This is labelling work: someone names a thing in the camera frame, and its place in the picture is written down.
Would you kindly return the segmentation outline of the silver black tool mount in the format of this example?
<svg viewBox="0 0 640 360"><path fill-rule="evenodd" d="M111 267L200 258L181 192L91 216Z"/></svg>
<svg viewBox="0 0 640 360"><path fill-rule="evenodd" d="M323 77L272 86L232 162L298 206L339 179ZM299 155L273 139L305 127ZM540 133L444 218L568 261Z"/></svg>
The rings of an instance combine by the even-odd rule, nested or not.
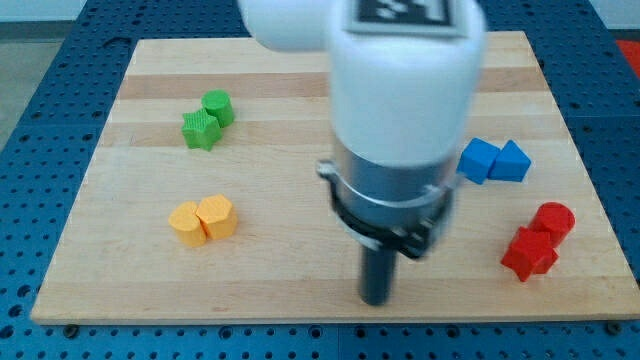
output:
<svg viewBox="0 0 640 360"><path fill-rule="evenodd" d="M334 140L333 157L317 164L337 217L362 245L423 257L444 233L459 177L452 155L419 166L381 165Z"/></svg>

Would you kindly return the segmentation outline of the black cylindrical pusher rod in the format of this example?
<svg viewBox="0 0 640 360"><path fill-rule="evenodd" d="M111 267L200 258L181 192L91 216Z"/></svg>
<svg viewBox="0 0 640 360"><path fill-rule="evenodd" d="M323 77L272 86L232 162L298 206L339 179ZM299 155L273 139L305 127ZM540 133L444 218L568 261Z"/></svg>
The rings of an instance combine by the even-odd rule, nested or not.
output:
<svg viewBox="0 0 640 360"><path fill-rule="evenodd" d="M384 305L391 293L396 265L396 251L362 246L359 295L368 305Z"/></svg>

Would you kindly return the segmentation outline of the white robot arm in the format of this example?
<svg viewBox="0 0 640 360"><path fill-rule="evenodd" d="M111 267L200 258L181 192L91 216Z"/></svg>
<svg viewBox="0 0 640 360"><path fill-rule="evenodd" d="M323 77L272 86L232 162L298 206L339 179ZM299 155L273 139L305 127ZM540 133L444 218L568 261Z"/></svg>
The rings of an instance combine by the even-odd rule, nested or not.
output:
<svg viewBox="0 0 640 360"><path fill-rule="evenodd" d="M423 257L455 204L456 156L486 46L474 1L253 1L249 34L329 58L331 158L317 174L362 248L359 294L389 297L398 255Z"/></svg>

